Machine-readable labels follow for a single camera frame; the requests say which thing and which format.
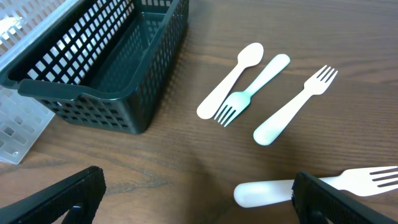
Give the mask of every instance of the plastic utensil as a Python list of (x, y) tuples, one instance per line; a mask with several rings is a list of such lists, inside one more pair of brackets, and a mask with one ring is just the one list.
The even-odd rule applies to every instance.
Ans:
[(260, 63), (263, 53), (260, 43), (250, 44), (239, 53), (238, 64), (199, 105), (197, 114), (201, 119), (214, 116), (243, 70)]
[(286, 128), (299, 109), (313, 95), (321, 95), (326, 91), (337, 72), (334, 68), (327, 65), (311, 76), (305, 83), (304, 89), (295, 98), (274, 113), (270, 118), (263, 122), (253, 133), (254, 140), (262, 145), (270, 145), (279, 134)]
[(224, 127), (229, 125), (230, 122), (249, 106), (251, 97), (289, 63), (290, 58), (286, 54), (276, 55), (246, 90), (234, 92), (224, 101), (214, 119), (217, 119), (221, 114), (218, 122), (220, 123), (222, 119), (221, 125), (223, 125), (224, 122), (226, 122)]
[[(398, 184), (379, 187), (398, 180), (398, 177), (387, 180), (375, 180), (397, 175), (398, 172), (371, 174), (373, 172), (395, 169), (398, 166), (349, 169), (337, 177), (325, 177), (320, 180), (338, 190), (347, 190), (361, 197), (381, 194), (398, 189)], [(258, 207), (288, 201), (292, 198), (294, 180), (272, 180), (239, 184), (234, 191), (236, 203), (244, 208)]]

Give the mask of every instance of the white plastic spoon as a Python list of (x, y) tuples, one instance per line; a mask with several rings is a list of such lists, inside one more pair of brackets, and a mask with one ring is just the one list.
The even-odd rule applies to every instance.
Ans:
[(201, 119), (210, 119), (216, 114), (243, 70), (260, 63), (263, 53), (264, 48), (259, 43), (250, 44), (239, 53), (238, 64), (199, 105), (197, 114)]

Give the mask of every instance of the white plastic fork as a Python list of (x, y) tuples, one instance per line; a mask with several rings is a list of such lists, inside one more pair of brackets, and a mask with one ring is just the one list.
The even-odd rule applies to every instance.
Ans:
[(327, 65), (311, 76), (304, 83), (304, 89), (295, 98), (274, 113), (254, 131), (253, 138), (258, 144), (262, 146), (270, 145), (311, 96), (321, 95), (326, 91), (338, 72), (334, 68), (326, 67)]
[(260, 73), (260, 75), (247, 87), (244, 91), (237, 91), (225, 100), (223, 105), (219, 108), (214, 119), (220, 118), (218, 122), (226, 127), (232, 122), (244, 109), (250, 104), (251, 97), (260, 90), (265, 84), (274, 78), (280, 71), (282, 71), (290, 63), (290, 58), (286, 54), (276, 55)]
[[(398, 172), (371, 174), (395, 169), (397, 167), (398, 166), (349, 169), (337, 177), (325, 177), (320, 178), (320, 180), (338, 190), (347, 190), (355, 195), (366, 197), (398, 189), (398, 183), (380, 187), (380, 185), (398, 181), (398, 177), (376, 180), (382, 177), (397, 175)], [(293, 183), (294, 180), (272, 180), (239, 184), (235, 188), (234, 198), (236, 203), (244, 208), (284, 202), (292, 198)]]

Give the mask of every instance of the basket grid hole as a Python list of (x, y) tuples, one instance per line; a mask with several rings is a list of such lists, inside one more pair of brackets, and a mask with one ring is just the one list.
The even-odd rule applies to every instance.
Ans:
[(33, 133), (36, 131), (32, 126), (30, 126), (30, 125), (28, 125), (28, 124), (23, 124), (22, 127), (23, 127), (27, 132), (29, 132), (29, 133), (31, 133), (31, 134), (33, 134)]
[(65, 67), (65, 66), (67, 65), (67, 61), (62, 57), (62, 58), (60, 59), (60, 64), (61, 64), (63, 67)]
[(90, 13), (90, 15), (91, 15), (92, 17), (94, 16), (94, 12), (93, 12), (93, 9), (92, 9), (92, 8), (88, 10), (88, 13)]
[(110, 111), (112, 114), (119, 114), (118, 111), (117, 111), (117, 110), (114, 110), (114, 109), (110, 109), (109, 111)]
[(61, 68), (58, 65), (54, 65), (54, 67), (52, 67), (52, 70), (56, 73), (59, 74), (61, 72)]
[(50, 49), (50, 52), (52, 55), (54, 55), (54, 57), (56, 57), (59, 54), (59, 51), (55, 47), (52, 47)]
[(7, 134), (8, 136), (12, 136), (15, 133), (15, 131), (12, 128), (10, 128), (9, 126), (4, 126), (3, 130), (1, 130), (1, 131), (4, 134)]
[(84, 60), (83, 60), (83, 57), (82, 57), (81, 55), (79, 55), (79, 56), (77, 57), (77, 59), (79, 60), (80, 63), (83, 63), (83, 61), (84, 61)]
[(83, 44), (81, 43), (80, 39), (76, 40), (76, 44), (78, 48), (81, 48), (81, 46), (83, 46)]
[(100, 25), (100, 22), (98, 22), (97, 18), (94, 20), (94, 24), (95, 24), (96, 27), (98, 27)]
[(79, 22), (80, 22), (80, 25), (81, 25), (82, 27), (84, 27), (84, 26), (86, 25), (86, 22), (85, 22), (85, 20), (84, 20), (83, 18), (80, 18), (80, 19), (79, 19)]
[(69, 44), (70, 38), (69, 38), (68, 35), (65, 34), (62, 38), (63, 38), (63, 40), (65, 41), (66, 44)]
[(19, 116), (16, 116), (16, 117), (14, 118), (14, 121), (15, 121), (17, 124), (19, 124), (19, 125), (21, 125), (21, 124), (24, 122), (24, 120), (23, 120), (22, 118), (20, 118)]
[(94, 24), (90, 24), (90, 29), (91, 29), (92, 32), (95, 31), (95, 26), (94, 26)]
[(85, 19), (86, 19), (86, 22), (89, 22), (90, 19), (91, 19), (91, 17), (88, 15), (87, 12), (84, 14), (84, 17), (85, 17)]
[(48, 72), (45, 77), (51, 82), (55, 79), (55, 76), (51, 72)]
[(25, 111), (25, 113), (30, 114), (30, 112), (32, 112), (32, 110), (28, 107), (24, 107), (23, 110)]
[(72, 68), (68, 68), (67, 72), (71, 76), (75, 73)]
[(69, 77), (67, 76), (67, 74), (64, 74), (61, 79), (64, 83), (68, 83), (69, 81)]
[(71, 60), (72, 59), (72, 53), (70, 53), (70, 51), (68, 50), (66, 53), (65, 53), (65, 55), (67, 56), (67, 59), (68, 60)]
[(18, 133), (15, 133), (12, 138), (17, 142), (21, 143), (22, 145), (24, 145), (27, 142), (27, 139)]
[(35, 116), (33, 119), (36, 121), (37, 124), (41, 124), (43, 122), (42, 118), (38, 116)]
[(88, 37), (91, 35), (91, 31), (90, 31), (89, 28), (86, 29), (86, 34), (87, 34)]
[(79, 68), (79, 64), (77, 63), (77, 61), (74, 61), (72, 63), (73, 67), (77, 70)]
[(45, 65), (41, 61), (38, 61), (36, 63), (36, 68), (43, 72), (43, 70), (45, 69)]
[(47, 62), (47, 64), (52, 62), (52, 57), (49, 54), (45, 54), (43, 59)]
[(75, 30), (76, 30), (77, 32), (80, 31), (79, 23), (75, 23), (74, 27), (75, 27)]
[(41, 106), (40, 108), (41, 108), (41, 110), (43, 111), (43, 113), (44, 113), (45, 115), (48, 115), (48, 114), (50, 113), (50, 110), (49, 110), (49, 109), (47, 109), (47, 108), (45, 108), (45, 107), (43, 107), (43, 106)]
[(77, 48), (76, 48), (76, 46), (75, 46), (75, 44), (73, 44), (71, 47), (70, 47), (70, 49), (72, 50), (72, 52), (75, 54), (75, 53), (77, 53)]
[(18, 150), (14, 149), (13, 147), (7, 147), (4, 151), (12, 156), (17, 156), (19, 154)]
[(59, 47), (60, 50), (63, 50), (63, 49), (65, 48), (65, 45), (63, 44), (63, 42), (62, 42), (61, 40), (59, 40), (59, 41), (57, 42), (57, 45), (58, 45), (58, 47)]
[(71, 39), (73, 39), (76, 36), (76, 32), (75, 30), (73, 30), (73, 28), (70, 28), (68, 32)]

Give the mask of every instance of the wooden table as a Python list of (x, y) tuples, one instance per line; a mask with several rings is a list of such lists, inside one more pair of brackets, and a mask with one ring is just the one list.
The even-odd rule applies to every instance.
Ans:
[[(324, 177), (397, 165), (397, 11), (393, 0), (191, 0), (187, 33), (149, 129), (133, 136), (55, 118), (21, 165), (0, 165), (0, 207), (96, 165), (107, 191), (94, 223), (298, 223), (291, 202), (243, 209), (233, 190), (293, 179), (300, 170)], [(234, 91), (277, 54), (289, 55), (290, 65), (227, 128), (200, 119), (197, 106), (252, 42), (264, 46), (264, 57)], [(273, 145), (256, 144), (253, 131), (324, 64), (340, 71), (326, 93)], [(353, 197), (398, 221), (398, 190)]]

